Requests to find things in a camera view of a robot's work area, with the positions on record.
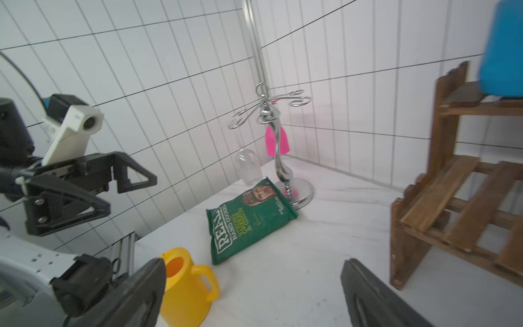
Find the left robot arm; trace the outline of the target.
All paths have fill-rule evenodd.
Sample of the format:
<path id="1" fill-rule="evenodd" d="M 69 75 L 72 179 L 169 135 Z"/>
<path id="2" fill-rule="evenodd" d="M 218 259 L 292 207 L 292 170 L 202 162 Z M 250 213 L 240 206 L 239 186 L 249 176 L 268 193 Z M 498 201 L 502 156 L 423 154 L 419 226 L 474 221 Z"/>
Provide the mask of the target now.
<path id="1" fill-rule="evenodd" d="M 74 95 L 40 100 L 53 141 L 42 158 L 15 103 L 1 100 L 1 193 L 24 204 L 27 233 L 44 237 L 105 218 L 100 198 L 117 184 L 118 193 L 146 189 L 157 177 L 128 154 L 87 154 L 90 137 L 104 114 Z M 166 270 L 160 260 L 137 272 L 122 272 L 118 258 L 51 251 L 16 237 L 1 222 L 1 306 L 21 324 L 63 326 L 154 326 L 160 314 Z"/>

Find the blue spray bottle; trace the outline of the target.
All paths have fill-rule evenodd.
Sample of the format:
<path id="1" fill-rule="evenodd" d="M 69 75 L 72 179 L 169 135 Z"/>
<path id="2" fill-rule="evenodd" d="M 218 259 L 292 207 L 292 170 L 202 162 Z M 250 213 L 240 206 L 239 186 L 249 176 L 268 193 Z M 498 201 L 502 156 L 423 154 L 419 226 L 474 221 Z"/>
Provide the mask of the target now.
<path id="1" fill-rule="evenodd" d="M 486 94 L 522 97 L 521 1 L 498 2 L 478 76 Z"/>

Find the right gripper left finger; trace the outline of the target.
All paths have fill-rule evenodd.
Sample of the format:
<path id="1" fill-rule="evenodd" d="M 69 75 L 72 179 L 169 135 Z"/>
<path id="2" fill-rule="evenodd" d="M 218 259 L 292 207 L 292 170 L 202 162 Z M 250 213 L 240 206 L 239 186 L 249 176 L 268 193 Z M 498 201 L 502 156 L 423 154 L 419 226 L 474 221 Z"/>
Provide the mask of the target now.
<path id="1" fill-rule="evenodd" d="M 161 258 L 152 259 L 80 317 L 79 325 L 155 326 L 165 287 L 166 265 Z"/>

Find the yellow watering can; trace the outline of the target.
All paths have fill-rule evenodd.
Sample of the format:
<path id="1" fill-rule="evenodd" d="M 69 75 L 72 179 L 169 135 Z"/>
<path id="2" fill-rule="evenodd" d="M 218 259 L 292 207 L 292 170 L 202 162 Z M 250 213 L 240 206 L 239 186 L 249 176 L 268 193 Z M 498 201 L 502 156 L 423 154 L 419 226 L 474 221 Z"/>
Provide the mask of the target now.
<path id="1" fill-rule="evenodd" d="M 221 295 L 216 275 L 210 267 L 194 264 L 182 247 L 168 250 L 160 258 L 166 266 L 161 317 L 169 326 L 199 326 Z"/>

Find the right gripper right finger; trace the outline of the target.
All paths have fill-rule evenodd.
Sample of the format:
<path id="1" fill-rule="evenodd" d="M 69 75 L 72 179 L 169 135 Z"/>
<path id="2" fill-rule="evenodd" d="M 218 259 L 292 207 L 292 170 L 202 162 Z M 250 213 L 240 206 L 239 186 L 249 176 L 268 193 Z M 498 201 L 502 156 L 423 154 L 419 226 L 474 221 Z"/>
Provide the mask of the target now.
<path id="1" fill-rule="evenodd" d="M 431 326 L 359 260 L 343 264 L 340 276 L 353 326 Z"/>

